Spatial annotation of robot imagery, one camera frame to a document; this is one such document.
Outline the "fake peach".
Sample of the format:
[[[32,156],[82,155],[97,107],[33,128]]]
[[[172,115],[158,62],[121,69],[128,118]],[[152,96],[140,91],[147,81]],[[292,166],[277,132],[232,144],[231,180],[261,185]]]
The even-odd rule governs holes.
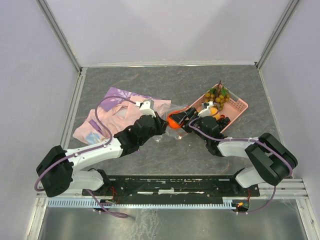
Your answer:
[[[216,121],[218,121],[221,118],[219,110],[215,107],[210,108],[210,116],[215,118]]]

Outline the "fake brown longan bunch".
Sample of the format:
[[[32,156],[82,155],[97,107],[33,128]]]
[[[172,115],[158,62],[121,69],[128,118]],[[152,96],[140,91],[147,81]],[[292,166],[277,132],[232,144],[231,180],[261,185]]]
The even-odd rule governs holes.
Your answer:
[[[217,103],[218,106],[214,106],[214,107],[219,109],[220,111],[223,110],[225,103],[228,102],[229,100],[230,100],[229,91],[225,88],[225,86],[221,82],[219,82],[218,84],[210,88],[204,94],[204,102]]]

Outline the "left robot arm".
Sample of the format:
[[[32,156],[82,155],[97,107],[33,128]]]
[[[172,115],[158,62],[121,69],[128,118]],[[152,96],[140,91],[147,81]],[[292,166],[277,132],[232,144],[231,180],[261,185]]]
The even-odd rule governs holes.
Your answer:
[[[68,190],[85,189],[106,195],[111,183],[105,172],[84,169],[105,160],[136,153],[150,138],[164,134],[167,125],[158,114],[142,115],[133,125],[100,143],[67,150],[60,145],[54,146],[36,168],[38,179],[34,188],[37,192],[45,192],[49,198]]]

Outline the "fake orange persimmon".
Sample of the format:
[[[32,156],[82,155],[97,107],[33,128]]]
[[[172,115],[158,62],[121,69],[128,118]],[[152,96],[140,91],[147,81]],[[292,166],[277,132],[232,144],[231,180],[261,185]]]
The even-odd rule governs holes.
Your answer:
[[[174,122],[172,122],[172,120],[170,119],[170,115],[175,114],[175,113],[171,113],[168,115],[166,121],[168,123],[168,126],[172,129],[179,129],[182,127],[183,124],[175,124]]]

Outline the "clear zip top bag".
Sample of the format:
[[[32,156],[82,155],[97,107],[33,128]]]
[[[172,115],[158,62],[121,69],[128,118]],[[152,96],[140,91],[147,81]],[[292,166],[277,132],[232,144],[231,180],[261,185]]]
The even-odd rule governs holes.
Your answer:
[[[162,135],[153,136],[152,139],[157,143],[181,140],[188,133],[182,129],[182,125],[176,123],[171,115],[181,113],[189,108],[188,105],[175,105],[173,103],[162,103],[157,109],[157,113],[162,120],[167,121],[167,127]]]

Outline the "fake dark grape bunch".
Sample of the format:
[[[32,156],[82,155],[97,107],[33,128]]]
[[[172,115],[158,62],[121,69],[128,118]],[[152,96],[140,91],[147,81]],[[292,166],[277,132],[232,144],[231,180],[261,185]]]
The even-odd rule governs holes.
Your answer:
[[[231,120],[229,119],[229,117],[222,117],[217,121],[217,123],[221,129],[226,128],[230,122],[231,122]]]

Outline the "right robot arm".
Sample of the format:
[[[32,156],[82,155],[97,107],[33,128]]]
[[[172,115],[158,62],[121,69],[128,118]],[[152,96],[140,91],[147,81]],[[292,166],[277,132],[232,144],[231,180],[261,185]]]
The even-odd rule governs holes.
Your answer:
[[[229,183],[231,193],[242,195],[252,185],[268,183],[277,186],[290,177],[298,166],[296,157],[272,134],[263,133],[259,137],[233,138],[221,133],[230,120],[221,117],[214,106],[202,111],[194,107],[173,111],[167,117],[173,129],[181,128],[187,133],[195,133],[206,142],[207,150],[218,157],[240,157],[251,161],[252,166],[239,170]]]

